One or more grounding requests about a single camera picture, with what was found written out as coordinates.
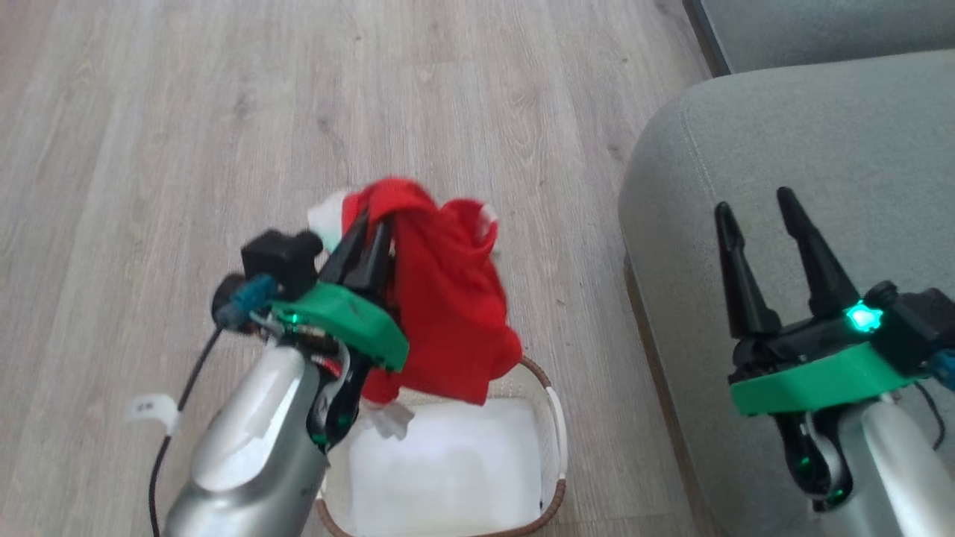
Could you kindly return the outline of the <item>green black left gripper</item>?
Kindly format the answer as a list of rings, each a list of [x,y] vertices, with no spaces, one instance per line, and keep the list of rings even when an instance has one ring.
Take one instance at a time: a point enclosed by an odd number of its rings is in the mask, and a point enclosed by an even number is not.
[[[385,293],[391,247],[392,222],[373,225],[369,239],[369,214],[363,210],[325,260],[321,282],[295,301],[272,302],[272,314],[285,334],[300,341],[321,332],[336,345],[338,370],[319,372],[318,392],[306,420],[311,441],[323,453],[343,441],[354,425],[371,371],[399,373],[407,362],[410,344],[395,319],[354,293]]]

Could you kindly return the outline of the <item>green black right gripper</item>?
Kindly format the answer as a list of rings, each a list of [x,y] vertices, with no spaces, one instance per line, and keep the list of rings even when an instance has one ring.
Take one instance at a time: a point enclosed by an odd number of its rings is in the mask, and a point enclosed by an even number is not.
[[[745,238],[726,201],[714,208],[730,335],[736,340],[730,397],[747,417],[767,415],[781,436],[786,465],[816,510],[848,499],[853,480],[836,438],[849,407],[928,377],[927,358],[898,347],[881,312],[846,312],[860,301],[839,259],[795,191],[775,191],[797,242],[814,319],[784,327],[768,308],[745,256]]]

